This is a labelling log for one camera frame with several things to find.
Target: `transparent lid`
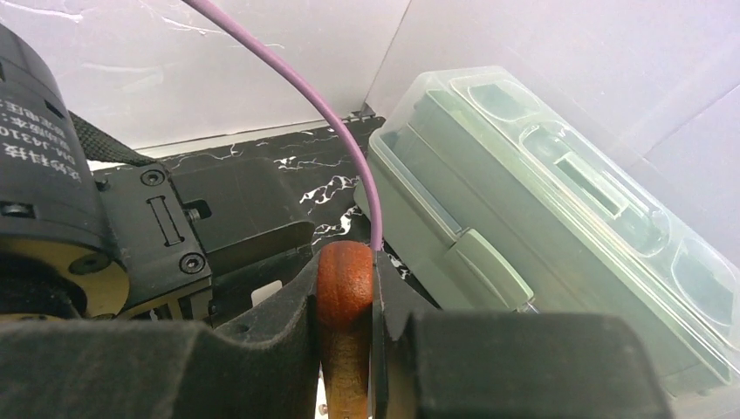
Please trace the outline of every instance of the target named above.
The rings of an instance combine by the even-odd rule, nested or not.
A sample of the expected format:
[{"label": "transparent lid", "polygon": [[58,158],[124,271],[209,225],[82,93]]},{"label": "transparent lid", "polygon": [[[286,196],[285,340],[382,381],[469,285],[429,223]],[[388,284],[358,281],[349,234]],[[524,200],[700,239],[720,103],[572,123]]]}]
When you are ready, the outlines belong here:
[{"label": "transparent lid", "polygon": [[401,129],[420,98],[458,98],[458,120],[484,117],[498,135],[474,135],[492,154],[502,142],[517,175],[717,376],[738,373],[738,269],[661,205],[529,89],[499,67],[425,73],[383,131]]}]

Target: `white wall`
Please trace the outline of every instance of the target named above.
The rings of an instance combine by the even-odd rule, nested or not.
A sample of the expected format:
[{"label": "white wall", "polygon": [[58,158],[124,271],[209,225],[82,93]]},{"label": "white wall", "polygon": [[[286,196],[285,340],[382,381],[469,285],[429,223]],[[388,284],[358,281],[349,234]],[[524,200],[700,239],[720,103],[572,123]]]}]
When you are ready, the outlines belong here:
[{"label": "white wall", "polygon": [[[408,0],[215,1],[347,115]],[[0,0],[69,109],[135,148],[317,120],[291,86],[179,0]]]},{"label": "white wall", "polygon": [[740,264],[740,2],[412,0],[367,102],[502,65]]}]

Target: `translucent storage box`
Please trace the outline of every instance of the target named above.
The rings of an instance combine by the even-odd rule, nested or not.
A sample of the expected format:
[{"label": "translucent storage box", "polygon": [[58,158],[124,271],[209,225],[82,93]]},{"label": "translucent storage box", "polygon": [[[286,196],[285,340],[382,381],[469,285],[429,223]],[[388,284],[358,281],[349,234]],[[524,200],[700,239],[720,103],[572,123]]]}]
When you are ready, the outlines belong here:
[{"label": "translucent storage box", "polygon": [[368,161],[442,308],[618,315],[679,417],[740,417],[737,268],[509,73],[422,74]]}]

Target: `screwdriver handle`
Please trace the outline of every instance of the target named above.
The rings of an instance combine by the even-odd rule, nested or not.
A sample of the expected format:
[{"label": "screwdriver handle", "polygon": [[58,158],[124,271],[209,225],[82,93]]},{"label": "screwdriver handle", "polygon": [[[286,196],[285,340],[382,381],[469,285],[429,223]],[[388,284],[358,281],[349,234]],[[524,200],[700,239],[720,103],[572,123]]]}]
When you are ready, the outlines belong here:
[{"label": "screwdriver handle", "polygon": [[373,251],[328,244],[319,257],[317,315],[329,419],[367,418],[372,307]]}]

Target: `black marble surface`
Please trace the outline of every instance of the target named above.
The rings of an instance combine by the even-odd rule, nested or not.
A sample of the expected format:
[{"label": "black marble surface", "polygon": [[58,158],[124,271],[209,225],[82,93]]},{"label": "black marble surface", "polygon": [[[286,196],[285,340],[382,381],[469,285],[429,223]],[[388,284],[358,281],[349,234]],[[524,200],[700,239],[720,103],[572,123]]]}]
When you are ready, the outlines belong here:
[{"label": "black marble surface", "polygon": [[[346,126],[366,153],[370,134],[383,122],[382,118],[365,118],[347,122]],[[292,195],[316,224],[312,241],[314,253],[336,240],[369,244],[370,223],[353,200],[354,188],[359,181],[357,169],[344,145],[329,127],[172,155],[161,161],[176,175],[257,157],[275,163]],[[393,250],[386,245],[385,251],[401,276],[431,300]]]}]

